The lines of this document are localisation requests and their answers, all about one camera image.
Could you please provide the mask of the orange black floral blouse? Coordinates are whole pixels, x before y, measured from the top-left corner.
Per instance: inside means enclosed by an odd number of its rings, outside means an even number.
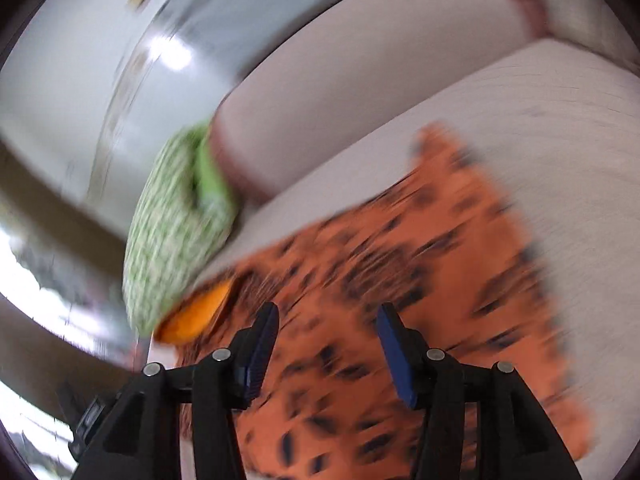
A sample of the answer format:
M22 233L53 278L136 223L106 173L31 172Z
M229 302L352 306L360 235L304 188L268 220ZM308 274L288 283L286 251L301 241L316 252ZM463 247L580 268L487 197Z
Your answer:
M265 302L279 308L262 393L235 419L251 472L408 477L421 419L398 399L375 331L386 302L463 363L513 363L570 455L588 453L564 328L520 216L451 130L423 128L413 156L380 195L232 264L157 326L155 339L191 365Z

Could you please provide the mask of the grey pillow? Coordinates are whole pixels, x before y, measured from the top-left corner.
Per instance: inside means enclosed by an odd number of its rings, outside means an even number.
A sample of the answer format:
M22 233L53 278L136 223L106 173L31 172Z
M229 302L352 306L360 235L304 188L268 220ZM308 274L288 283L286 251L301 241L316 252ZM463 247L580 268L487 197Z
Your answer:
M299 29L342 0L167 0L149 30L203 55L238 82Z

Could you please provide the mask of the green white patterned pillow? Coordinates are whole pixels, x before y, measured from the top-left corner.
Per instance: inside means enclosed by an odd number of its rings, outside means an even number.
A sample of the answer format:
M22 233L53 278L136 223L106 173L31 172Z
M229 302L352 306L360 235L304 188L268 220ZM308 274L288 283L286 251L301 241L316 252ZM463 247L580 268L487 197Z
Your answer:
M240 200L209 153L205 122L176 133L153 162L132 217L122 274L130 326L150 336L224 247Z

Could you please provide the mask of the wooden door with stained glass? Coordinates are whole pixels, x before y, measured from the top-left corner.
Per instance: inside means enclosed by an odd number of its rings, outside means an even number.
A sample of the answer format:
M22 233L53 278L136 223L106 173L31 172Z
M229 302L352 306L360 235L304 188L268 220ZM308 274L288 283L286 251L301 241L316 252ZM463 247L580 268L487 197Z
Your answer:
M1 150L1 421L39 479L68 479L72 428L149 343L128 325L122 240Z

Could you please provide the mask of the pink quilted bolster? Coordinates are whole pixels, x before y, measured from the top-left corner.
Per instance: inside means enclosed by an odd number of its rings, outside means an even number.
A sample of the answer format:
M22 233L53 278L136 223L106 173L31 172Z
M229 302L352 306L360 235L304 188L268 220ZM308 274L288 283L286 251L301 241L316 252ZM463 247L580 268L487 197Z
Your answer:
M544 0L342 0L224 98L209 153L236 192L265 203L546 31Z

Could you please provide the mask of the striped floral cushion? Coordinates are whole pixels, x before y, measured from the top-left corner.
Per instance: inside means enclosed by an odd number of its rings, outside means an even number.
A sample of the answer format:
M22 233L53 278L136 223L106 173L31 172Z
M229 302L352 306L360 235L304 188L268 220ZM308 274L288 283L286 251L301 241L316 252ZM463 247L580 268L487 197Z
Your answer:
M639 48L604 0L546 0L553 36L638 73Z

